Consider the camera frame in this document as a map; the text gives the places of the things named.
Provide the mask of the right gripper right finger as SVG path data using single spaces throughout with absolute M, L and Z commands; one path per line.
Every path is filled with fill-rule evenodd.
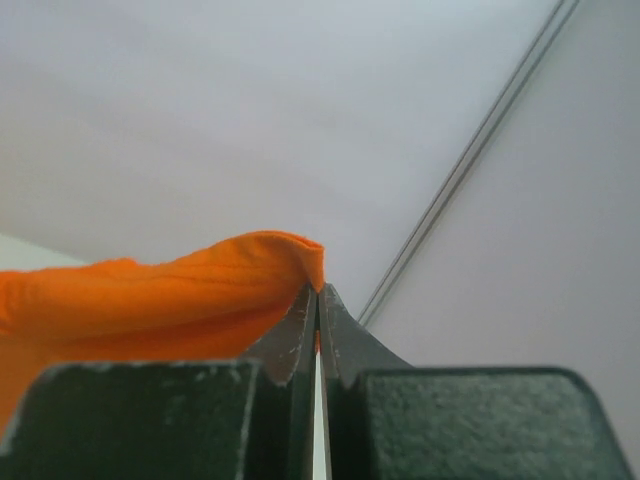
M 373 461 L 365 377 L 370 372 L 408 370 L 411 365 L 353 318 L 330 283 L 318 294 L 317 330 L 329 477 L 369 479 Z

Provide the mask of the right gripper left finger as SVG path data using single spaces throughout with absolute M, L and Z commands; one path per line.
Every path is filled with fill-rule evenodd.
M 241 355 L 259 363 L 246 479 L 310 479 L 317 293 L 303 287 L 284 317 Z

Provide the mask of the orange t shirt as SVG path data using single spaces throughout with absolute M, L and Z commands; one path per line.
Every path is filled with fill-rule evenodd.
M 62 362 L 200 360 L 243 352 L 320 290 L 324 247 L 259 231 L 161 264 L 129 258 L 1 275 L 1 418 Z

